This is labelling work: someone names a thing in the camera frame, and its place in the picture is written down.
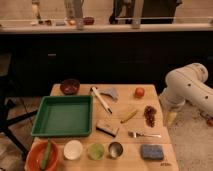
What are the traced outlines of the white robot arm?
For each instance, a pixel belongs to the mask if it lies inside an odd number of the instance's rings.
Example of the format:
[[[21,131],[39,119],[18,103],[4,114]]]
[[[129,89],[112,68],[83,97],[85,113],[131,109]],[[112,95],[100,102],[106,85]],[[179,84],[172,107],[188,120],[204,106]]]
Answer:
[[[159,99],[166,111],[180,109],[185,101],[213,117],[213,88],[205,84],[208,70],[200,63],[174,69],[165,77],[166,87]]]

